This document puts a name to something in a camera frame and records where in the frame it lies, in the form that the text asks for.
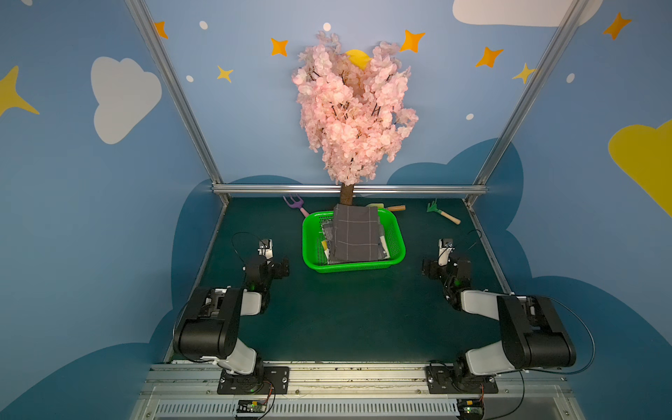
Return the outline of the green plastic basket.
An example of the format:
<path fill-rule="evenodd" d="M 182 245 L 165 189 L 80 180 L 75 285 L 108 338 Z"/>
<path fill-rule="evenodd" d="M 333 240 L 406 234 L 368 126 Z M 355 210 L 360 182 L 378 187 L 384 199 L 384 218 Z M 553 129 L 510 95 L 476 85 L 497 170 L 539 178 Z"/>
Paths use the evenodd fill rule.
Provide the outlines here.
<path fill-rule="evenodd" d="M 306 265 L 319 273 L 332 273 L 343 271 L 368 271 L 386 269 L 392 265 L 400 264 L 406 256 L 404 239 L 393 213 L 385 209 L 378 209 L 381 225 L 388 245 L 390 258 L 375 262 L 354 262 L 353 264 L 329 264 L 321 245 L 324 236 L 320 222 L 332 220 L 332 211 L 312 213 L 305 218 L 302 225 L 302 252 Z"/>

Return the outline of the navy striped pillowcase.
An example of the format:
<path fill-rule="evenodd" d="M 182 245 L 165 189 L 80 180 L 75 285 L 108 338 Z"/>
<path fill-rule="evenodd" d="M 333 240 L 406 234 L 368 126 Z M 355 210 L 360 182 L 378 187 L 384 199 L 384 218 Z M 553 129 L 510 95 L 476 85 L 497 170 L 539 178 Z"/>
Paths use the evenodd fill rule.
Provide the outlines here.
<path fill-rule="evenodd" d="M 379 250 L 380 250 L 380 259 L 385 260 L 390 258 L 390 252 L 386 242 L 385 234 L 382 233 L 379 235 Z"/>

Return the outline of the light grey checked pillowcase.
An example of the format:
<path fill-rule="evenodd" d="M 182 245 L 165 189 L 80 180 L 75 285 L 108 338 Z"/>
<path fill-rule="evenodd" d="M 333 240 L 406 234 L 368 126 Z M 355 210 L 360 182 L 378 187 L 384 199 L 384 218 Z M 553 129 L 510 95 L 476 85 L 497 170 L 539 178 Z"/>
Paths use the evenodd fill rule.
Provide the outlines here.
<path fill-rule="evenodd" d="M 329 253 L 328 255 L 325 255 L 327 257 L 327 261 L 329 264 L 334 264 L 336 262 L 335 260 L 335 255 L 334 255 L 334 224 L 331 220 L 322 220 L 320 222 L 320 226 L 322 229 L 322 234 L 324 236 L 323 240 L 327 240 L 328 242 L 328 248 L 329 248 Z"/>

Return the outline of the dark grey checked pillowcase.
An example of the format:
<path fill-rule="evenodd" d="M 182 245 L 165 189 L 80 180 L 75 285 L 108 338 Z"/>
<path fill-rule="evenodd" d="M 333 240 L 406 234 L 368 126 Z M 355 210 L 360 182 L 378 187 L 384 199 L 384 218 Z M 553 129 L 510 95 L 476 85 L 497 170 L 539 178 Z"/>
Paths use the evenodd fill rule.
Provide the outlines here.
<path fill-rule="evenodd" d="M 384 228 L 378 209 L 372 206 L 337 205 L 327 239 L 333 248 L 330 256 L 336 264 L 368 263 L 387 259 L 381 238 Z"/>

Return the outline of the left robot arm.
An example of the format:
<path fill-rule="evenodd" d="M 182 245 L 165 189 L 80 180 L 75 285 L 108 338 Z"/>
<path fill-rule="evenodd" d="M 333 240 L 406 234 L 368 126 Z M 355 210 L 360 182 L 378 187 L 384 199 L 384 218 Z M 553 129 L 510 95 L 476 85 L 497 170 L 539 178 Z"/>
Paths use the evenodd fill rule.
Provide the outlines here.
<path fill-rule="evenodd" d="M 190 362 L 212 363 L 232 376 L 254 376 L 261 359 L 239 338 L 241 318 L 265 313 L 271 285 L 290 275 L 287 258 L 265 255 L 244 264 L 239 287 L 197 288 L 173 328 L 173 351 Z"/>

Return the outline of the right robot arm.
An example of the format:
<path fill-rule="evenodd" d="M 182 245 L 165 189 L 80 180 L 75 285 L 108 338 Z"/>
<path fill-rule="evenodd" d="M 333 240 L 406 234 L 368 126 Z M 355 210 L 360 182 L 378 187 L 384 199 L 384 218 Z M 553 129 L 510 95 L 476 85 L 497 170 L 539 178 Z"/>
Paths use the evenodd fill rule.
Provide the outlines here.
<path fill-rule="evenodd" d="M 559 369 L 575 364 L 577 351 L 551 299 L 517 296 L 471 287 L 472 264 L 465 258 L 425 259 L 422 273 L 443 286 L 453 309 L 499 323 L 500 339 L 462 353 L 458 377 L 486 377 L 528 369 Z"/>

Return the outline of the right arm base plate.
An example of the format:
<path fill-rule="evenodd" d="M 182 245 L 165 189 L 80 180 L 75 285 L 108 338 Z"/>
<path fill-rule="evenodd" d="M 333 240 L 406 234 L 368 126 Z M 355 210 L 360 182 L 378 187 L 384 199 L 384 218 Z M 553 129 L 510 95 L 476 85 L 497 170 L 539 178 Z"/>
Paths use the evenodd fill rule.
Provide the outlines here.
<path fill-rule="evenodd" d="M 498 386 L 493 376 L 474 376 L 453 366 L 429 365 L 425 367 L 425 379 L 432 395 L 449 394 L 497 394 Z"/>

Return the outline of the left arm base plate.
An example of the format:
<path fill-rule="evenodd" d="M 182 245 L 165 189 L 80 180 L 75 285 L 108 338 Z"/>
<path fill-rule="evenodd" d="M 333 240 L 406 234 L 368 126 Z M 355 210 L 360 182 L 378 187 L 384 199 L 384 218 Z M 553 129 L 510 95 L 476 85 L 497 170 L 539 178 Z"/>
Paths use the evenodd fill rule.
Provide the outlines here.
<path fill-rule="evenodd" d="M 290 368 L 281 366 L 262 366 L 253 374 L 229 374 L 222 371 L 217 387 L 218 395 L 286 395 L 288 392 Z"/>

